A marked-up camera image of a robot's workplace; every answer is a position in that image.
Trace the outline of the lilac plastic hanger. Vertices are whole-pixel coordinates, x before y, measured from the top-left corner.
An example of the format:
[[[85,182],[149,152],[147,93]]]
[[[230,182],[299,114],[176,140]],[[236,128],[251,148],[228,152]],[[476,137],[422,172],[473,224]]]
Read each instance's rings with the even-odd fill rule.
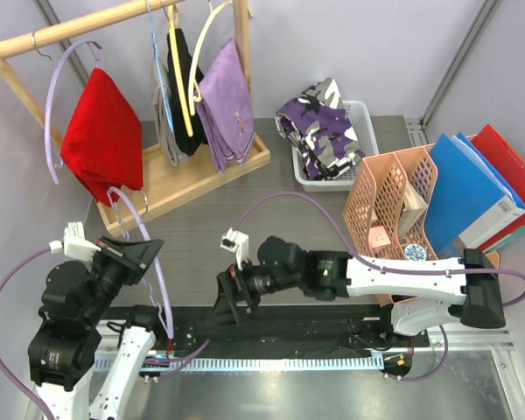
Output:
[[[149,291],[151,303],[157,308],[157,316],[161,322],[161,326],[165,331],[166,337],[172,340],[174,338],[174,322],[172,316],[172,307],[169,299],[169,294],[166,289],[164,273],[162,271],[161,263],[159,262],[157,257],[157,254],[159,250],[163,247],[164,242],[161,240],[152,240],[150,238],[149,232],[144,224],[143,218],[133,205],[130,198],[121,189],[111,186],[107,190],[107,198],[108,202],[115,210],[115,218],[120,224],[124,240],[127,241],[130,237],[128,232],[124,228],[123,218],[119,215],[118,202],[115,201],[115,197],[121,200],[129,209],[130,214],[134,218],[137,228],[143,237],[141,241],[129,242],[128,250],[137,260],[141,261],[141,276],[143,276],[150,267],[153,267],[156,272],[158,288],[160,296],[162,298],[162,304],[158,304],[156,302],[153,296],[153,289],[151,285],[145,280],[143,280],[143,283],[146,285]]]

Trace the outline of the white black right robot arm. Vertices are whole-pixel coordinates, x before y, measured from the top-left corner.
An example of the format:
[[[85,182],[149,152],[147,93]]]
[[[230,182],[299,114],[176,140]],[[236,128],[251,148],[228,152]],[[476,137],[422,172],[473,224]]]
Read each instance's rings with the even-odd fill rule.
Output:
[[[379,340],[397,346],[433,326],[459,322],[477,329],[506,324],[495,267],[477,249],[433,261],[389,260],[339,251],[306,251],[270,236],[245,255],[249,238],[236,233],[220,245],[235,262],[217,277],[218,296],[209,316],[216,324],[240,325],[264,295],[298,288],[308,298],[333,301],[366,295],[398,295],[377,325]]]

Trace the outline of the purple camouflage trousers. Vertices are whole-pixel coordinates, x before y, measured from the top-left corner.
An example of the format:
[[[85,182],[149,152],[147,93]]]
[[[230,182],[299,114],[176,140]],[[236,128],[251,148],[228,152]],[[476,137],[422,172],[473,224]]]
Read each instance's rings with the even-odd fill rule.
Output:
[[[365,154],[347,117],[337,82],[327,77],[287,101],[275,114],[279,135],[290,142],[311,180],[332,180]]]

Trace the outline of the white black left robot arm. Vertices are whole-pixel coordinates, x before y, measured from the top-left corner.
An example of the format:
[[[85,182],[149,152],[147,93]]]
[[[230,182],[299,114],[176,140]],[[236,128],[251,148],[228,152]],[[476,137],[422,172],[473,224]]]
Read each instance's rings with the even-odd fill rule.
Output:
[[[85,255],[53,268],[38,314],[42,324],[28,347],[30,377],[51,419],[121,419],[145,357],[165,345],[168,328],[155,306],[136,305],[122,327],[118,353],[94,399],[89,397],[97,329],[122,287],[138,284],[163,241],[84,241]]]

